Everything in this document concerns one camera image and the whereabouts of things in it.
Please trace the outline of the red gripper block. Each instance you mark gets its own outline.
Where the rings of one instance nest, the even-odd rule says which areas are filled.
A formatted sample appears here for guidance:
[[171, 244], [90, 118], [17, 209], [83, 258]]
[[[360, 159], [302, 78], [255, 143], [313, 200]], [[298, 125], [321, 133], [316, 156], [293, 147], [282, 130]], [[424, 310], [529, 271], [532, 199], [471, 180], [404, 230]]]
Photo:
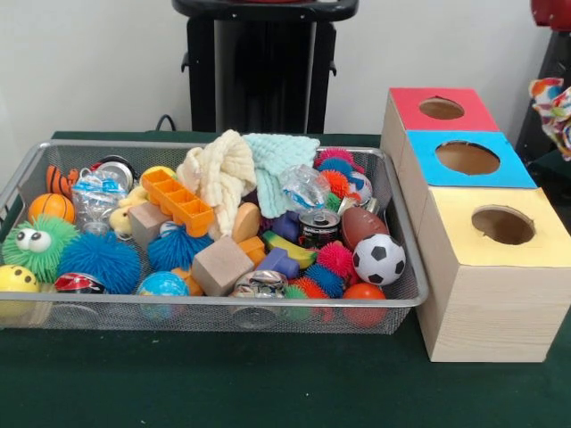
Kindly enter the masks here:
[[531, 0], [530, 7], [538, 27], [570, 29], [571, 0]]

